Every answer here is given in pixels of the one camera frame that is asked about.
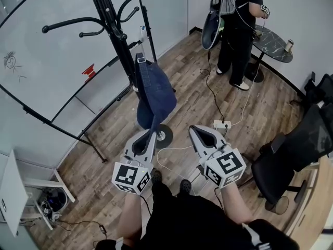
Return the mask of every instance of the red object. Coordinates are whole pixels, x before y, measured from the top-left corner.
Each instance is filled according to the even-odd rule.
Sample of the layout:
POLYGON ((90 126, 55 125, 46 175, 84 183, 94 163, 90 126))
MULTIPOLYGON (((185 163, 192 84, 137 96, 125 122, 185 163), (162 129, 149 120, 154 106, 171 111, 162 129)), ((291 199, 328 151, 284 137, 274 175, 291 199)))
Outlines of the red object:
POLYGON ((88 79, 85 82, 90 80, 90 78, 95 74, 96 72, 94 71, 94 64, 92 64, 89 68, 82 72, 82 75, 88 75, 88 79))

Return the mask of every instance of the floor plank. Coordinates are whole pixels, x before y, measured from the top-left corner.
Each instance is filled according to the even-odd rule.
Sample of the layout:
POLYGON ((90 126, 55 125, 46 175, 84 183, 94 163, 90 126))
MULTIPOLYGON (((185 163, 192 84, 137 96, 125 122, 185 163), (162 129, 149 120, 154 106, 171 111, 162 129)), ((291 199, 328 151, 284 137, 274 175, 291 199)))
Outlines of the floor plank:
MULTIPOLYGON (((214 119, 222 119, 213 95, 206 86, 207 71, 201 70, 203 73, 201 74, 200 69, 209 69, 211 65, 212 72, 208 84, 216 93, 216 102, 225 120, 233 124, 241 120, 241 113, 249 94, 229 85, 230 73, 224 76, 216 75, 220 47, 217 46, 212 51, 209 65, 207 52, 202 49, 200 39, 201 34, 194 32, 159 59, 159 65, 177 90, 177 106, 165 121, 174 132, 171 147, 182 148, 191 145, 188 136, 189 125, 211 126, 214 119)), ((271 71, 264 67, 262 70, 265 80, 253 86, 242 122, 233 126, 226 135, 233 148, 237 147, 241 153, 252 159, 258 157, 259 148, 272 140, 278 132, 290 132, 302 116, 299 107, 290 106, 288 103, 297 97, 296 92, 271 71)), ((63 212, 62 220, 98 221, 107 229, 108 238, 116 238, 116 226, 125 193, 118 191, 111 184, 111 176, 114 162, 119 160, 126 141, 141 130, 136 121, 137 104, 135 93, 129 93, 121 102, 112 105, 90 128, 90 137, 108 158, 107 164, 100 162, 91 147, 78 143, 59 168, 61 177, 77 198, 76 202, 69 204, 63 212)), ((166 149, 159 154, 159 162, 162 165, 188 179, 194 179, 198 175, 196 169, 198 160, 193 148, 166 149)), ((176 194, 182 178, 161 167, 156 158, 153 164, 162 171, 165 184, 170 187, 173 194, 176 194)), ((300 185, 308 176, 308 171, 298 173, 293 182, 295 185, 300 185)), ((143 196, 152 209, 150 187, 151 185, 145 189, 143 196)), ((218 205, 214 188, 215 185, 207 182, 203 176, 199 176, 193 182, 193 189, 197 195, 218 205)), ((279 216, 264 209, 265 200, 258 198, 259 190, 254 183, 242 187, 240 191, 256 217, 270 221, 279 229, 287 225, 287 220, 295 209, 294 194, 286 193, 290 204, 287 212, 279 216)), ((143 227, 145 227, 149 213, 143 201, 142 205, 143 227)), ((74 227, 62 225, 71 231, 65 231, 60 227, 50 231, 42 221, 37 221, 30 231, 40 249, 92 249, 93 241, 103 239, 95 223, 74 227)))

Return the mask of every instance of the plug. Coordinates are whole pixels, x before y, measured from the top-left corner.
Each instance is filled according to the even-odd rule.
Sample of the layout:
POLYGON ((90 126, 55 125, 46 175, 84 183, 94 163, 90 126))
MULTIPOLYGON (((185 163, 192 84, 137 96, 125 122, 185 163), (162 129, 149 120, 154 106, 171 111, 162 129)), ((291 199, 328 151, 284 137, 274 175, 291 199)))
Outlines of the plug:
POLYGON ((99 225, 99 229, 100 229, 100 231, 102 232, 102 234, 105 234, 105 235, 106 235, 106 229, 104 228, 103 225, 99 225))
POLYGON ((231 129, 231 122, 230 121, 223 121, 222 120, 214 120, 213 126, 215 129, 231 129))

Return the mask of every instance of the black marble table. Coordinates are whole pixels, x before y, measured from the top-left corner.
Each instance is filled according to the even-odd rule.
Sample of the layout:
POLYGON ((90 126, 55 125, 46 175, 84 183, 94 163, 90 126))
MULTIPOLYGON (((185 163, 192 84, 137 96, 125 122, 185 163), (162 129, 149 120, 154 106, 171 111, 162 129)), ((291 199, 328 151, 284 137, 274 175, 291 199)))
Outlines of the black marble table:
MULTIPOLYGON (((283 63, 289 63, 292 61, 292 53, 285 51, 287 43, 284 40, 268 28, 263 29, 262 26, 255 25, 255 29, 262 32, 262 36, 253 41, 253 45, 261 51, 261 54, 255 64, 249 63, 246 68, 245 77, 251 81, 254 80, 257 69, 265 54, 283 63)), ((255 82, 262 82, 263 80, 264 74, 262 70, 259 69, 255 82)))

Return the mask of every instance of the sneaker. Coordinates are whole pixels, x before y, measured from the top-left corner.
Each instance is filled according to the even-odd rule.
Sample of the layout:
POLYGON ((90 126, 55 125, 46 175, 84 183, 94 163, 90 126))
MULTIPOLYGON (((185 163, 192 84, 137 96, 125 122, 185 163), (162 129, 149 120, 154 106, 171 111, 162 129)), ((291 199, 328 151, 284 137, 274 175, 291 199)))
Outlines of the sneaker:
POLYGON ((151 182, 153 184, 157 182, 162 182, 162 173, 157 169, 153 169, 151 172, 151 182))
POLYGON ((242 82, 240 85, 236 85, 236 84, 231 83, 231 85, 234 86, 234 87, 239 88, 242 91, 248 91, 250 89, 250 87, 245 82, 242 82))
POLYGON ((182 180, 179 193, 189 194, 192 189, 192 184, 189 180, 182 180))
POLYGON ((226 72, 223 72, 222 70, 220 70, 219 68, 217 68, 216 74, 217 75, 223 75, 223 74, 226 74, 226 72))

